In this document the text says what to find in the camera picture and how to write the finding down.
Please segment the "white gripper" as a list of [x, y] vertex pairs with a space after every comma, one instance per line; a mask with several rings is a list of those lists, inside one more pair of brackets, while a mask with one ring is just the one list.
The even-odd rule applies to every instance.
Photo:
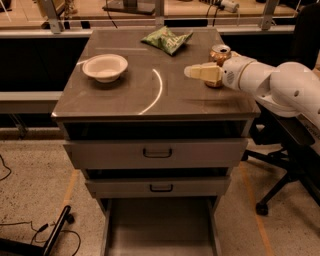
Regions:
[[231, 51], [231, 58], [223, 63], [222, 68], [214, 62], [195, 64], [184, 69], [184, 75], [189, 78], [207, 82], [219, 82], [234, 90], [254, 90], [257, 85], [249, 72], [249, 66], [256, 62], [255, 59], [241, 56], [236, 51]]

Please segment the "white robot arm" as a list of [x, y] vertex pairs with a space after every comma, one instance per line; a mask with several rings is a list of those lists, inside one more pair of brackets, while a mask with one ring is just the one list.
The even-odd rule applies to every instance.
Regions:
[[224, 86], [251, 94], [272, 113], [281, 117], [303, 115], [320, 128], [320, 80], [306, 66], [285, 62], [273, 67], [242, 55], [224, 61], [187, 66], [189, 78], [221, 82]]

